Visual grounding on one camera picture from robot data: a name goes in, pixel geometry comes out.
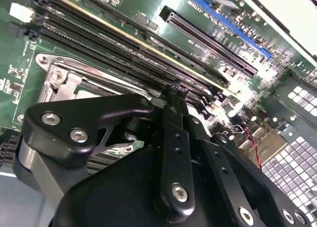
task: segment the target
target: motherboard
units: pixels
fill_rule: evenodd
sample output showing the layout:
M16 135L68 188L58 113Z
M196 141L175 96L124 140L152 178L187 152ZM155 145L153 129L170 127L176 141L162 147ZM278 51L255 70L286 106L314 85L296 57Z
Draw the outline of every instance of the motherboard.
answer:
M264 104L276 87L292 76L317 88L315 58L257 0L0 0L0 22L5 134L18 133L38 102L155 99L177 81L206 130L236 136L250 150L270 134ZM251 139L239 139L240 121L231 119L239 115ZM93 165L141 143L131 139Z

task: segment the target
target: red cable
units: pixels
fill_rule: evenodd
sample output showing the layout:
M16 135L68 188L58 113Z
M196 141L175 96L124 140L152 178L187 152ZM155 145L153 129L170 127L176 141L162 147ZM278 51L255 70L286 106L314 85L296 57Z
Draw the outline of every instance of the red cable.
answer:
M262 171L262 164L261 164L261 157L258 153L258 143L257 141L253 138L252 134L250 133L249 131L249 128L246 127L246 132L247 132L247 135L248 137L251 139L252 143L253 143L253 148L256 152L256 157L257 157L257 161L258 161L258 167L259 169Z

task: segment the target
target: silver bolt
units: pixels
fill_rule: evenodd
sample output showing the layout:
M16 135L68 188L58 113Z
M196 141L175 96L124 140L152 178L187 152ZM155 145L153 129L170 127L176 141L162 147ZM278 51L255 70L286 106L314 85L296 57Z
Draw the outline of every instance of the silver bolt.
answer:
M285 217L285 219L290 223L290 224L294 224L295 221L294 221L294 218L286 211L286 210L282 210L282 213Z
M41 64L44 64L44 65L48 63L48 59L44 56L42 56L39 61Z
M149 101L147 101L146 99L142 98L141 99L141 103L144 105L144 106L149 106Z
M42 122L46 125L55 126L60 123L60 117L54 113L45 113L42 116Z
M23 123L24 121L24 113L19 114L16 119L18 120L18 122Z
M239 215L248 226L254 225L254 219L253 219L252 215L250 214L250 212L246 208L240 207L239 208Z
M78 143L84 143L88 140L87 133L80 129L72 130L69 136L73 141Z
M193 121L194 121L196 124L199 124L199 120L198 120L198 118L193 117L192 119L193 119Z
M306 224L306 220L304 219L304 217L299 214L297 211L294 212L294 215L297 217L297 219L303 224L305 225Z
M177 113L177 110L175 107L170 107L170 110L173 112L173 113Z
M51 76L52 80L54 81L54 84L59 85L63 82L64 76L60 71L54 71Z
M180 202L185 202L187 201L188 194L185 188L183 188L180 185L174 185L172 186L172 193L173 196Z
M223 136L220 136L220 140L221 140L223 143L227 143L226 138L225 138L225 137L223 137Z

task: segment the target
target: ventilation grille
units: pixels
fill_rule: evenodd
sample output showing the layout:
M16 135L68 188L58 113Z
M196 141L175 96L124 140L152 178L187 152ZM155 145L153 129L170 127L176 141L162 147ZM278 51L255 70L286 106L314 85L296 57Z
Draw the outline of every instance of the ventilation grille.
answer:
M308 93L300 86L294 88L293 91L288 94L288 97L306 111L310 112L314 117L317 117L317 97Z
M317 151L301 136L263 167L263 172L317 227Z

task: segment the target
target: perforated metal panel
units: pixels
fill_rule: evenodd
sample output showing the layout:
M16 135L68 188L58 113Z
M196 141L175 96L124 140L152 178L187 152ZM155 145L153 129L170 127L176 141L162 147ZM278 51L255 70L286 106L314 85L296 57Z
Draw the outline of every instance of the perforated metal panel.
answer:
M263 172L307 215L312 223L317 220L315 148L300 136L267 162Z
M288 142L263 172L317 227L317 93L289 78L267 108L270 125Z

